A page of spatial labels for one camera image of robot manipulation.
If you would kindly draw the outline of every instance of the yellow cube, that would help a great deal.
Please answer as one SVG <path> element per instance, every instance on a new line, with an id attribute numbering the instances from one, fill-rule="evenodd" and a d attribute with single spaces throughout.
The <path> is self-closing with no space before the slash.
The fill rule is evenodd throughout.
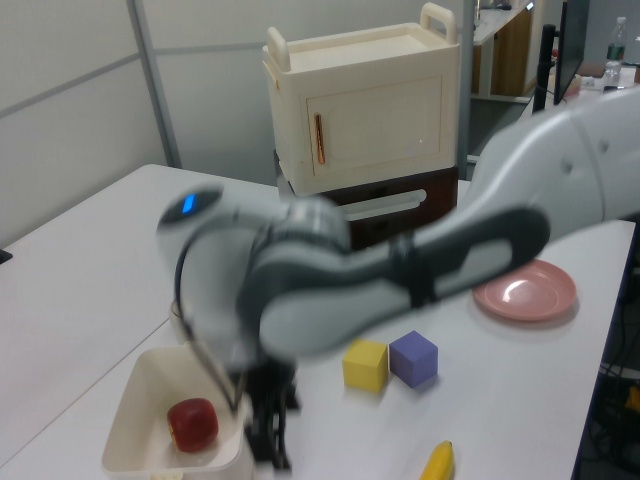
<path id="1" fill-rule="evenodd" d="M 378 393 L 389 378 L 389 352 L 384 343 L 355 340 L 342 359 L 344 384 Z"/>

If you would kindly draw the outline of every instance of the toy block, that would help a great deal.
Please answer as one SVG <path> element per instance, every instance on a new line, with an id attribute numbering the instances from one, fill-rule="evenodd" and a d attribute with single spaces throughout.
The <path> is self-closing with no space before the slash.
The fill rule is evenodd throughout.
<path id="1" fill-rule="evenodd" d="M 389 351 L 384 343 L 354 341 L 342 359 L 344 384 L 378 393 L 389 378 Z"/>
<path id="2" fill-rule="evenodd" d="M 389 366 L 400 380 L 415 388 L 438 373 L 438 347 L 415 330 L 389 344 Z"/>

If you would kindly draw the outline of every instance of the pink plate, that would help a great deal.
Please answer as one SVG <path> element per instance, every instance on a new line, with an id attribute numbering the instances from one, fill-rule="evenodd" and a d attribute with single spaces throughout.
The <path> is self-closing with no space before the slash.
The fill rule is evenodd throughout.
<path id="1" fill-rule="evenodd" d="M 533 260 L 473 290 L 478 304 L 511 320 L 536 322 L 565 313 L 576 301 L 576 284 L 564 270 Z"/>

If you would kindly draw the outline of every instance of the blue light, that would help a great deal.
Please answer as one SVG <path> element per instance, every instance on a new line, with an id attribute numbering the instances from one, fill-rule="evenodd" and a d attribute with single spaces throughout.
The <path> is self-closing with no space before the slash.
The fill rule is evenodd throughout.
<path id="1" fill-rule="evenodd" d="M 189 213 L 193 209 L 195 199 L 196 195 L 194 193 L 184 199 L 184 203 L 182 204 L 182 213 Z"/>

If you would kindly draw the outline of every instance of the purple cube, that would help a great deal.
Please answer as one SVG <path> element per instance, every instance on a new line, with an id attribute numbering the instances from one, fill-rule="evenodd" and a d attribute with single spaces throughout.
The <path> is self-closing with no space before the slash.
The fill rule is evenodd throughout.
<path id="1" fill-rule="evenodd" d="M 438 373 L 438 347 L 414 330 L 389 345 L 389 368 L 415 388 Z"/>

